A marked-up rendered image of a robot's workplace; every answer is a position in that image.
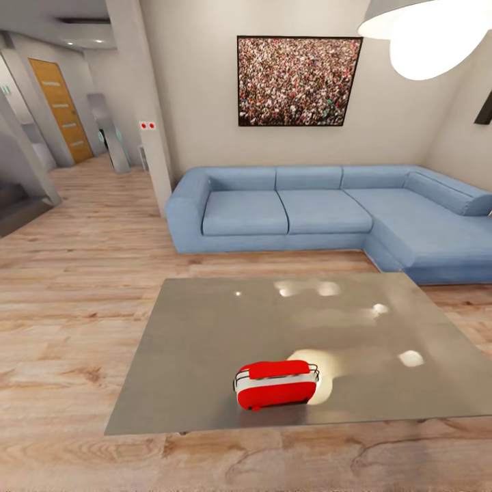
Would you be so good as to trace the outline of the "radio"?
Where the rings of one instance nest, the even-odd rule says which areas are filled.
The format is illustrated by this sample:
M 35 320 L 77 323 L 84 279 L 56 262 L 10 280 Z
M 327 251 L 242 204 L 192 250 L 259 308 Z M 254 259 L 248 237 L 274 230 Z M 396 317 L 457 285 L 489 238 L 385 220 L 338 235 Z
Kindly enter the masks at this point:
M 319 382 L 318 366 L 312 365 L 301 359 L 245 365 L 232 382 L 233 390 L 246 410 L 308 404 Z

